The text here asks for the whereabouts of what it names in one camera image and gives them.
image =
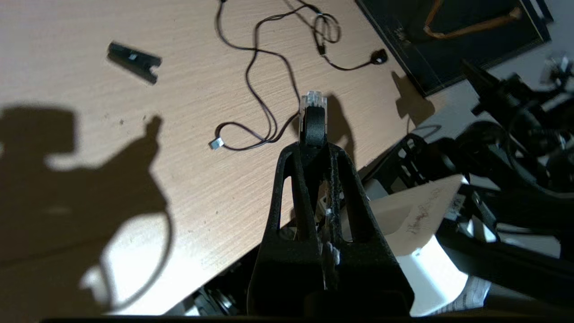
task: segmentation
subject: black plastic clip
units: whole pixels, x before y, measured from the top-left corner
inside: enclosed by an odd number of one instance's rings
[[[161,57],[136,51],[112,42],[108,47],[108,59],[131,71],[151,84],[156,84],[157,75],[150,71],[152,66],[161,65]]]

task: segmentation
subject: wood grain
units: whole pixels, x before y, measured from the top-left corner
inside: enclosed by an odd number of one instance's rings
[[[314,4],[337,17],[342,26],[341,42],[328,47],[329,57],[335,63],[354,66],[367,60],[372,51],[385,47],[353,1],[317,0]],[[167,202],[174,227],[173,247],[166,267],[152,287],[135,303],[113,313],[161,314],[256,246],[267,219],[277,156],[297,138],[293,128],[289,128],[278,143],[251,151],[209,149],[207,143],[214,138],[217,124],[223,121],[242,122],[261,133],[267,127],[244,83],[251,53],[230,49],[217,38],[217,6],[216,0],[0,3],[2,111],[15,105],[59,107],[71,111],[75,118],[74,149],[47,154],[43,161],[50,170],[98,170],[142,137],[145,124],[153,116],[162,119],[159,150],[150,173]],[[228,1],[223,14],[224,32],[233,43],[250,45],[257,21],[287,11],[282,1]],[[310,20],[312,12],[306,11],[304,16]],[[163,58],[156,71],[159,79],[155,86],[105,59],[112,40]],[[407,121],[397,114],[395,100],[399,95],[391,78],[392,71],[401,76],[404,73],[392,57],[381,66],[337,71],[317,55],[309,29],[294,16],[265,25],[261,45],[290,60],[302,94],[318,90],[336,98],[341,107],[339,115],[346,119],[340,122],[346,121],[351,131],[357,169],[405,135]],[[261,56],[251,79],[281,124],[297,111],[297,99],[278,58]],[[225,129],[223,137],[233,145],[252,140],[237,129]],[[349,135],[341,136],[339,144],[344,146],[346,140]],[[4,150],[7,156],[9,147],[6,145]],[[27,171],[18,176],[26,185],[33,183],[35,175]],[[110,180],[111,185],[95,187],[90,195],[114,191],[114,179]],[[130,194],[137,187],[129,185],[131,178],[120,175],[115,180],[125,187],[113,194],[117,203],[132,199]],[[3,194],[8,194],[7,199],[22,198],[9,196],[10,190]],[[289,204],[287,194],[286,220]],[[106,219],[105,214],[96,216]],[[26,237],[20,238],[29,237],[26,241],[31,244],[31,237],[44,233],[42,230],[46,231],[52,223],[50,218],[34,221],[32,226],[31,221],[16,221],[11,230],[18,233],[29,226],[24,230]],[[9,289],[0,293],[0,316],[34,320],[97,313],[98,308],[77,301],[79,297],[71,290],[55,294],[47,291],[58,289],[54,277],[73,279],[78,290],[86,281],[89,284],[90,275],[83,276],[82,271],[92,272],[89,264],[97,265],[98,259],[78,259],[87,254],[82,250],[90,248],[90,241],[98,239],[103,239],[100,248],[104,248],[100,261],[108,265],[114,286],[112,302],[128,299],[145,283],[161,256],[166,244],[166,222],[158,215],[135,214],[122,223],[114,227],[117,231],[113,231],[111,241],[107,240],[109,234],[97,236],[89,229],[78,233],[73,241],[67,235],[60,239],[57,237],[62,235],[52,234],[48,236],[53,238],[42,241],[42,250],[52,250],[54,241],[60,241],[67,249],[10,265],[2,263],[5,266],[0,266],[0,285]],[[1,248],[26,253],[30,251],[29,244],[20,248],[21,241],[13,241]],[[63,265],[70,262],[74,266]]]

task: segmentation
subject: white wall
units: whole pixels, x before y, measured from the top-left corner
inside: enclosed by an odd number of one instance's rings
[[[574,0],[546,0],[554,17],[554,23],[548,25],[552,41],[489,70],[497,78],[506,78],[517,73],[533,89],[542,87],[540,75],[544,60],[553,52],[565,51],[574,59]],[[429,98],[435,105],[443,106],[435,115],[420,126],[441,125],[440,131],[426,140],[433,141],[441,137],[456,137],[476,117],[470,110],[478,103],[478,96],[468,81],[460,82]],[[414,130],[424,135],[429,130]]]

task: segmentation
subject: wooden desk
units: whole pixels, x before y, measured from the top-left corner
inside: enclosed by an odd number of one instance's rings
[[[353,1],[313,4],[342,26],[342,41],[328,47],[337,64],[354,66],[384,47]],[[277,156],[297,136],[290,128],[278,143],[251,151],[209,149],[220,122],[239,121],[261,133],[267,127],[244,83],[251,53],[230,49],[216,37],[217,6],[215,0],[0,3],[0,174],[13,180],[10,187],[5,178],[0,184],[0,207],[10,210],[2,214],[9,225],[0,228],[5,250],[0,317],[101,312],[89,290],[80,292],[95,284],[98,263],[113,286],[112,303],[129,299],[157,266],[167,235],[161,213],[153,207],[136,211],[133,205],[157,206],[150,200],[159,192],[174,230],[167,265],[142,297],[114,313],[161,314],[259,243]],[[224,32],[233,43],[250,45],[257,21],[287,11],[281,1],[228,1]],[[313,17],[310,11],[304,15]],[[161,56],[158,83],[149,86],[107,61],[112,40]],[[354,150],[349,153],[357,169],[405,135],[391,78],[392,71],[404,73],[392,57],[381,66],[337,71],[317,55],[309,29],[295,16],[266,24],[261,45],[290,60],[302,94],[319,90],[339,101],[341,111],[330,117],[346,119],[354,145],[347,145],[349,136],[338,143]],[[261,56],[251,78],[281,124],[297,111],[286,69],[276,57]],[[28,110],[9,118],[14,106]],[[36,110],[26,112],[30,107],[57,109],[50,117],[55,122],[36,118]],[[134,172],[143,167],[143,175],[154,155],[134,150],[155,149],[153,136],[136,141],[153,116],[162,119],[162,126],[152,177],[145,182]],[[235,145],[252,140],[236,129],[226,129],[223,136]],[[135,157],[122,155],[129,162],[113,162],[111,175],[108,161],[130,143],[139,147],[129,148]],[[35,148],[41,151],[34,153]],[[9,157],[16,162],[6,168]],[[75,207],[45,201],[55,191],[69,192],[58,196]],[[288,220],[290,198],[285,196]],[[38,216],[42,207],[48,208]],[[95,290],[97,297],[106,295]]]

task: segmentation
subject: small white connector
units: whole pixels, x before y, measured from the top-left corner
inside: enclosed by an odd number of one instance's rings
[[[210,142],[212,150],[217,150],[221,146],[223,146],[223,139],[221,139],[221,137],[217,137],[214,141]]]

